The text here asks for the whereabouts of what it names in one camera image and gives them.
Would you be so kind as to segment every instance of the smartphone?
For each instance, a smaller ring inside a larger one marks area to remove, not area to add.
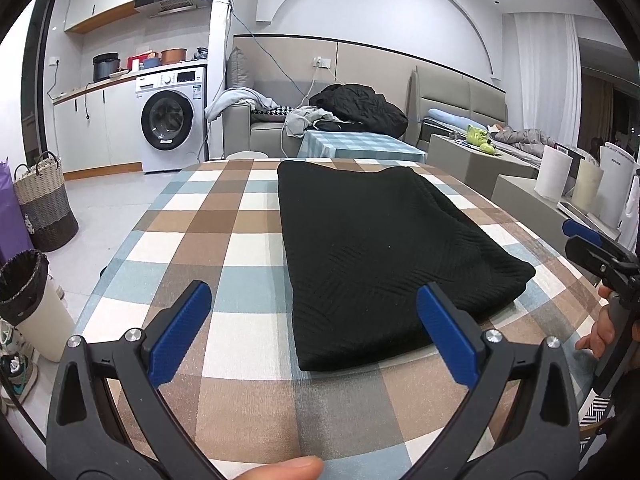
[[[592,231],[596,231],[597,233],[605,234],[596,224],[594,224],[593,221],[591,221],[591,219],[587,215],[576,208],[573,204],[569,202],[558,202],[558,209],[565,215],[567,215],[571,220],[575,220],[576,222],[578,222],[578,224],[582,224]]]

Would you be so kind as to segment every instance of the metal bolt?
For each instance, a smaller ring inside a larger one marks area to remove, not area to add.
[[[66,345],[69,348],[75,348],[76,346],[80,346],[80,342],[81,341],[82,341],[82,339],[80,338],[79,335],[73,335],[69,339],[66,340]]]
[[[549,348],[560,348],[561,341],[554,335],[550,335],[546,338],[546,345]]]
[[[131,330],[127,330],[124,335],[124,339],[131,342],[137,341],[141,337],[142,337],[142,330],[140,330],[139,328],[132,328]]]
[[[502,332],[500,332],[499,330],[487,330],[484,333],[484,336],[489,343],[499,343],[500,341],[502,341]]]

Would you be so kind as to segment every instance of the checkered tablecloth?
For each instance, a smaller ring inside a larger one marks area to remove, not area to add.
[[[424,151],[402,140],[370,133],[333,133],[307,130],[298,158],[372,158],[375,160],[412,160],[425,163]]]
[[[316,159],[351,171],[410,166],[536,276],[484,328],[515,342],[562,339],[575,392],[590,388],[591,362],[573,350],[600,303],[580,273],[526,227],[437,168],[414,162]],[[278,211],[278,160],[208,162],[176,175],[124,241],[82,313],[89,342],[145,327],[191,280],[209,283],[212,314],[175,379],[161,392],[184,429],[229,478],[255,464],[316,454],[323,480],[398,480],[446,425],[466,388],[433,346],[334,373],[298,368],[292,291]],[[124,396],[112,386],[136,447],[149,452]],[[480,451],[498,435],[508,386]]]

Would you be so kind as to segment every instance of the purple bag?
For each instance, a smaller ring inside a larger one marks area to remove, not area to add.
[[[31,237],[24,224],[8,160],[0,161],[0,262],[5,263],[16,254],[33,249]]]

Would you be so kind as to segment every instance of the brown pot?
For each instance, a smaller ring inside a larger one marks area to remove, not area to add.
[[[170,48],[168,50],[163,50],[160,56],[162,57],[163,65],[180,63],[181,61],[186,61],[187,49],[186,48]]]

